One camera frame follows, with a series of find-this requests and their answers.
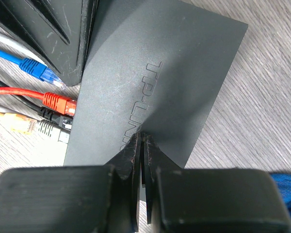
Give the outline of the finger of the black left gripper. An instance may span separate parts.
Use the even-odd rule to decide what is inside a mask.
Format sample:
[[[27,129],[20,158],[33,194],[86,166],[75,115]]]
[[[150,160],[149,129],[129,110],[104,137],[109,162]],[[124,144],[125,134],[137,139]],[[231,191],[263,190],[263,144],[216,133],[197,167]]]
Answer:
[[[81,83],[96,0],[0,0],[0,27],[67,86]]]

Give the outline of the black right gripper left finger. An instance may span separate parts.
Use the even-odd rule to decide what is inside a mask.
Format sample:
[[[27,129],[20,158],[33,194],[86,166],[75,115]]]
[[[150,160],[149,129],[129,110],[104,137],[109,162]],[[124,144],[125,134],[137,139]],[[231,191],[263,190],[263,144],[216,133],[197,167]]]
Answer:
[[[128,143],[107,162],[113,165],[126,192],[131,232],[139,231],[139,201],[141,181],[141,135],[134,133]]]

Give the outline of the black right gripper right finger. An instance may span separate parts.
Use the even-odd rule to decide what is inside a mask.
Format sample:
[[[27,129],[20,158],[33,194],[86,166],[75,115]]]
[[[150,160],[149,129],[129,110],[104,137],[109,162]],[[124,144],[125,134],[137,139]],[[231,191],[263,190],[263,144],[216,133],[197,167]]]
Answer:
[[[154,184],[157,169],[180,170],[173,160],[161,151],[152,136],[143,135],[143,187],[145,188],[147,223],[151,223]]]

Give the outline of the black network switch box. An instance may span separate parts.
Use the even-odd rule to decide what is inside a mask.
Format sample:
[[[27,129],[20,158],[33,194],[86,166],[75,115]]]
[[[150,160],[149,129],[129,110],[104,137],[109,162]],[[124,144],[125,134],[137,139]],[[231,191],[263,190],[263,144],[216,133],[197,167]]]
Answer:
[[[102,0],[66,166],[102,165],[136,132],[185,167],[247,24],[179,0]]]

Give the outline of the yellow ethernet cable short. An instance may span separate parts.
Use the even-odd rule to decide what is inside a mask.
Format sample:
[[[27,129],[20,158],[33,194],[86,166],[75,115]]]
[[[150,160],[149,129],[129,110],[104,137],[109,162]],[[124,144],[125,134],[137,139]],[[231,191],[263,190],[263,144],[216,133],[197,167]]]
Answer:
[[[37,120],[21,114],[0,113],[0,122],[16,133],[32,134],[37,125]]]

